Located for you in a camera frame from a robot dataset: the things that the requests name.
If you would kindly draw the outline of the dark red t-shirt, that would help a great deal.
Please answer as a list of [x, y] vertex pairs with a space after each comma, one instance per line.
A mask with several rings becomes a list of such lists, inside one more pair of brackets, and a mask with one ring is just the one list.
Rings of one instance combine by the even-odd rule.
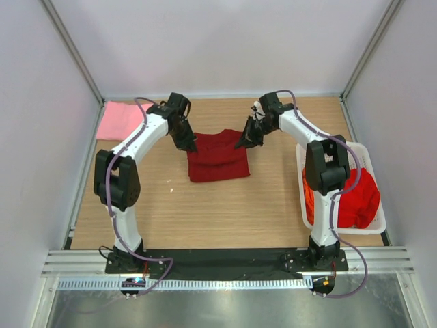
[[196, 152], [187, 152], [191, 182], [216, 182], [250, 176], [245, 148], [234, 148], [240, 131], [224, 129], [217, 134], [195, 133]]

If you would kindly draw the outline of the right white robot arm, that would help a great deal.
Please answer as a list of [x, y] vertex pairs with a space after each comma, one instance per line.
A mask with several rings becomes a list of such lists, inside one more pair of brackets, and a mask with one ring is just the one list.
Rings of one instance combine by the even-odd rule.
[[348, 149], [341, 135], [332, 136], [304, 117], [292, 102], [284, 104], [278, 94], [283, 90], [261, 96], [251, 107], [243, 132], [234, 148], [254, 148], [264, 144], [264, 136], [280, 130], [292, 136], [305, 151], [305, 178], [313, 191], [313, 227], [307, 248], [309, 266], [322, 271], [339, 257], [337, 236], [339, 194], [350, 177]]

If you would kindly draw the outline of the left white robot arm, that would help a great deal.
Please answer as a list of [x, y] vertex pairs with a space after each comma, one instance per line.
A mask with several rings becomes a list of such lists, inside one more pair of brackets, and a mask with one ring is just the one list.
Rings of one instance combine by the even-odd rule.
[[115, 242], [107, 263], [129, 273], [138, 273], [153, 261], [144, 256], [143, 239], [137, 229], [135, 204], [141, 193], [138, 165], [161, 138], [171, 136], [181, 151], [195, 152], [196, 136], [189, 124], [190, 100], [172, 92], [166, 101], [134, 99], [142, 121], [125, 140], [95, 157], [94, 194], [107, 208]]

